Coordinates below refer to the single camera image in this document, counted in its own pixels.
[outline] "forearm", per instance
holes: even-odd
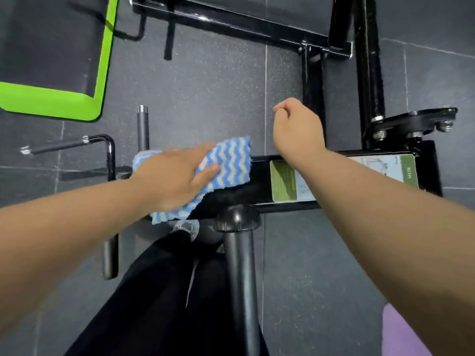
[[[0,209],[0,330],[104,240],[148,213],[137,187],[118,180]]]
[[[443,350],[443,339],[458,339],[462,350],[472,332],[462,326],[475,321],[475,213],[330,151],[299,171],[360,265],[426,344]],[[447,331],[458,336],[442,335]]]

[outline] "gym machine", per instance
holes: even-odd
[[[435,143],[423,137],[433,131],[453,128],[456,107],[412,111],[387,117],[379,58],[375,0],[333,0],[329,35],[251,17],[192,0],[130,0],[135,12],[170,24],[181,23],[224,35],[285,47],[302,58],[303,103],[319,115],[325,134],[323,67],[327,57],[357,62],[361,150],[341,151],[345,156],[413,155],[420,189],[442,196]],[[348,31],[353,16],[354,42]],[[148,109],[137,112],[138,150],[149,149]],[[108,181],[116,179],[114,141],[107,135],[84,136],[45,147],[21,149],[23,154],[68,149],[104,141]],[[271,163],[279,155],[252,158],[250,182],[213,191],[190,215],[190,219],[214,219],[214,228],[223,233],[228,265],[234,327],[242,354],[260,353],[253,230],[260,226],[260,214],[317,209],[315,200],[275,202],[272,194]],[[103,276],[109,280],[118,273],[118,236],[104,243]]]

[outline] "left arm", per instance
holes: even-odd
[[[103,241],[190,201],[219,171],[194,175],[213,144],[169,150],[117,180],[0,209],[0,332],[36,307]]]

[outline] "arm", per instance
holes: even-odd
[[[386,299],[434,356],[473,354],[475,212],[326,150],[298,100],[274,111],[276,148]]]
[[[219,171],[214,165],[194,175],[212,148],[165,151],[128,180],[0,209],[0,331],[36,307],[103,241],[151,212],[190,201]]]

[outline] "blue and white cloth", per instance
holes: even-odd
[[[134,157],[132,169],[135,171],[142,161],[161,152],[161,150],[139,152]],[[249,137],[235,137],[218,143],[205,156],[203,161],[201,161],[195,174],[213,164],[220,165],[221,171],[193,200],[188,202],[179,210],[171,212],[155,212],[151,214],[152,224],[174,219],[186,220],[208,192],[249,182],[249,172],[251,170],[251,147],[249,145]]]

